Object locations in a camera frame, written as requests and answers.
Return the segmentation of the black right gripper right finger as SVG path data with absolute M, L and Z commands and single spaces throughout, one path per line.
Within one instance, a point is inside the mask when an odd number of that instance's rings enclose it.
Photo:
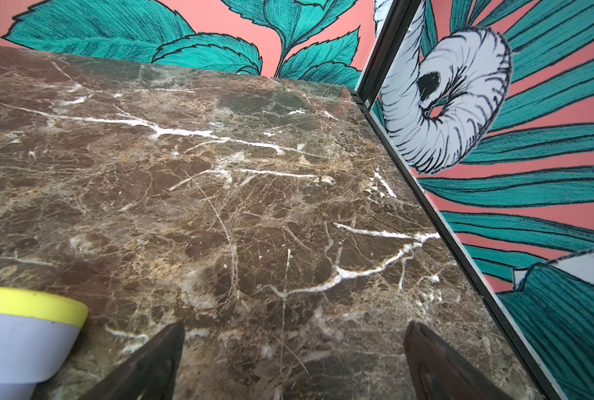
M 418 399 L 511 399 L 423 323 L 408 324 L 403 346 Z

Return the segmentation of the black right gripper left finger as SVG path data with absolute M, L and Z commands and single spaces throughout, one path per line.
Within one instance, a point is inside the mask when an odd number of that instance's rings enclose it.
M 166 326 L 80 399 L 172 399 L 184 342 L 182 322 Z

